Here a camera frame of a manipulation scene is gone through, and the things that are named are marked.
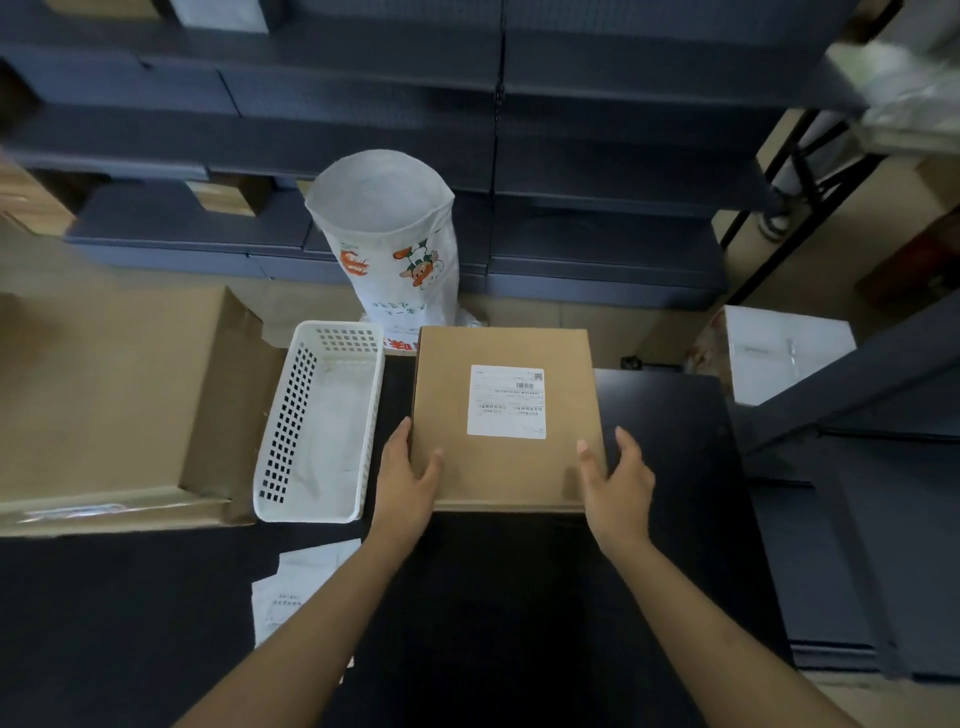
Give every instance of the brown cardboard box on shelf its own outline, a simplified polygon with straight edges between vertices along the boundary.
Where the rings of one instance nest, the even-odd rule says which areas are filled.
[[[172,16],[169,0],[44,0],[54,12],[91,17],[122,17],[128,19]]]
[[[274,192],[274,181],[254,175],[210,175],[209,182],[188,180],[186,185],[210,212],[259,215]]]
[[[0,298],[0,533],[251,521],[261,329],[224,287]]]
[[[443,448],[437,510],[582,511],[581,439],[605,468],[586,331],[420,331],[411,461]]]
[[[0,215],[34,235],[63,235],[100,175],[27,171],[0,157]]]

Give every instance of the white plastic bag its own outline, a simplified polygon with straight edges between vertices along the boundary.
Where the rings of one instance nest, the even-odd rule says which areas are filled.
[[[453,192],[433,169],[386,149],[350,155],[314,180],[306,208],[387,347],[412,351],[420,327],[457,323]]]

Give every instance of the black table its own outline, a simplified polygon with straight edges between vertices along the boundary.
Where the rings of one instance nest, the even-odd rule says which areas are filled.
[[[0,541],[0,722],[166,726],[253,646],[250,584],[276,556],[367,532],[379,452],[410,412],[388,357],[365,518]],[[784,660],[790,649],[711,377],[597,370],[608,458],[657,473],[656,545]],[[702,725],[582,516],[436,514],[324,725]]]

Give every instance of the white plastic basket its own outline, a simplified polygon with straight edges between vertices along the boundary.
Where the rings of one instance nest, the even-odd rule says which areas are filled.
[[[383,328],[377,324],[297,326],[257,456],[258,518],[312,523],[360,518],[383,361]]]

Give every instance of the left hand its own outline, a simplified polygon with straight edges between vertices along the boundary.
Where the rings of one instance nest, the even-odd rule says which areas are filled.
[[[370,538],[388,543],[402,558],[414,549],[430,522],[444,469],[444,454],[437,449],[430,455],[423,477],[414,475],[407,448],[410,427],[410,418],[403,418],[383,447],[370,527]]]

